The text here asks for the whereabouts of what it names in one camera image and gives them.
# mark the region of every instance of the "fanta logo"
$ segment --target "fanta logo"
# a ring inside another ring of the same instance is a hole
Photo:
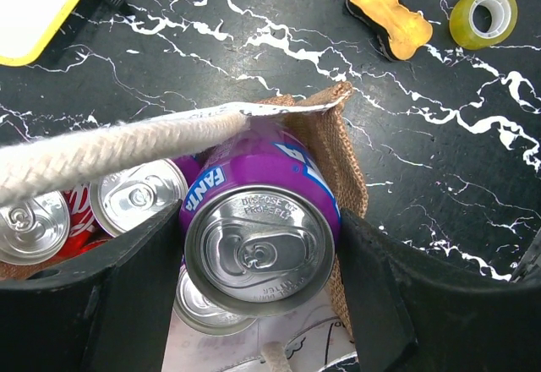
[[[226,175],[220,167],[211,167],[199,175],[195,183],[189,188],[184,208],[187,211],[197,209],[205,194],[226,181]]]
[[[321,172],[319,171],[318,167],[315,165],[315,162],[312,161],[297,146],[279,144],[279,143],[275,143],[275,146],[277,146],[286,155],[303,163],[304,175],[314,180],[317,184],[319,184],[325,190],[325,192],[332,198],[332,201],[335,205],[335,210],[338,213],[338,216],[340,216],[340,209],[338,208],[338,204],[336,203],[335,196],[332,193],[331,188],[329,188],[329,185],[327,185],[327,182],[323,179],[323,176],[321,175]]]

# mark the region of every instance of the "yellow tray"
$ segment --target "yellow tray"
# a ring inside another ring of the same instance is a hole
[[[0,64],[34,62],[79,0],[0,0]]]

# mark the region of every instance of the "burlap bag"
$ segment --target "burlap bag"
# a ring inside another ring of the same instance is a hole
[[[342,82],[299,103],[296,103],[290,95],[272,97],[260,101],[260,103],[277,106],[299,104],[313,106],[336,101],[339,98],[343,99],[340,104],[327,112],[289,114],[286,116],[285,122],[299,140],[308,147],[318,164],[318,168],[335,194],[338,205],[341,208],[349,209],[358,216],[364,216],[368,205],[366,184],[342,119],[344,104],[351,94],[351,84]],[[59,262],[61,260],[52,259],[31,266],[14,266],[0,262],[0,279],[7,277],[25,279]],[[327,284],[327,291],[331,297],[333,309],[342,319],[349,334],[352,335],[338,260],[335,262],[331,279]]]

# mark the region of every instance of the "tape roll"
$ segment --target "tape roll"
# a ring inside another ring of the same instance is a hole
[[[486,7],[492,18],[490,28],[480,31],[473,23],[473,11]],[[515,28],[518,17],[516,0],[461,0],[451,12],[449,29],[455,42],[466,49],[481,49],[496,45],[507,38]]]

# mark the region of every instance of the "can rim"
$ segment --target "can rim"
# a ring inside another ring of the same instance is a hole
[[[63,235],[60,237],[58,242],[55,245],[53,245],[52,249],[49,249],[48,251],[46,251],[45,254],[42,254],[42,255],[32,254],[32,255],[26,255],[23,257],[18,257],[18,256],[10,255],[6,251],[0,249],[0,261],[5,262],[6,264],[10,264],[10,265],[37,265],[42,262],[45,262],[46,260],[51,259],[54,255],[58,253],[58,251],[60,251],[60,249],[62,249],[62,246],[68,239],[69,231],[71,228],[71,213],[70,213],[66,198],[63,196],[62,193],[58,191],[41,194],[40,196],[36,196],[36,197],[41,197],[48,194],[58,195],[58,197],[60,198],[63,211],[66,214],[66,227],[63,232]]]
[[[323,261],[321,262],[320,267],[316,270],[314,277],[302,289],[296,291],[291,296],[276,300],[274,302],[247,302],[239,298],[234,298],[233,296],[222,292],[220,289],[212,285],[205,276],[204,266],[202,263],[200,263],[200,254],[198,244],[196,243],[199,242],[201,235],[201,232],[199,232],[199,227],[206,214],[214,210],[216,206],[227,197],[241,191],[252,190],[256,190],[260,193],[265,191],[277,192],[287,196],[288,198],[296,200],[298,204],[300,204],[305,210],[309,211],[314,218],[318,220],[324,234],[325,250],[328,250],[328,252],[331,253],[323,256]],[[190,222],[186,232],[184,242],[184,261],[186,264],[186,270],[196,288],[211,302],[215,303],[222,309],[236,315],[246,315],[250,317],[284,315],[296,309],[299,305],[307,303],[323,289],[331,277],[334,258],[335,242],[331,226],[323,216],[323,213],[321,213],[321,211],[313,203],[305,199],[300,194],[292,192],[291,190],[262,183],[237,186],[236,188],[229,189],[227,192],[219,194],[210,199],[195,213],[195,216]]]
[[[175,315],[184,322],[187,326],[193,328],[194,330],[206,334],[207,336],[232,336],[238,332],[244,331],[249,328],[257,319],[252,317],[247,317],[244,320],[240,320],[238,323],[231,325],[209,325],[203,323],[196,318],[194,318],[186,309],[184,308],[182,301],[178,298],[180,292],[178,287],[180,286],[180,281],[183,277],[188,276],[186,267],[183,266],[180,270],[178,276],[177,290],[175,292],[175,300],[173,302],[173,311]]]
[[[180,189],[182,191],[181,194],[185,196],[189,190],[188,182],[186,181],[186,177],[184,177],[183,172],[180,170],[180,168],[177,165],[175,165],[175,163],[171,159],[168,159],[168,158],[158,159],[156,161],[146,162],[141,165],[137,165],[135,167],[140,167],[148,163],[159,162],[159,161],[164,161],[177,174],[177,178],[180,181]],[[101,182],[103,181],[103,178],[105,178],[106,176],[102,176],[98,178],[96,181],[90,182],[90,187],[89,187],[90,208],[92,209],[92,212],[94,213],[94,217],[96,218],[96,221],[98,222],[100,227],[103,228],[103,230],[107,234],[115,238],[124,234],[125,232],[127,233],[129,230],[124,230],[119,225],[115,224],[113,220],[111,219],[111,217],[107,215],[103,207],[103,202],[100,199],[100,187],[101,187]]]

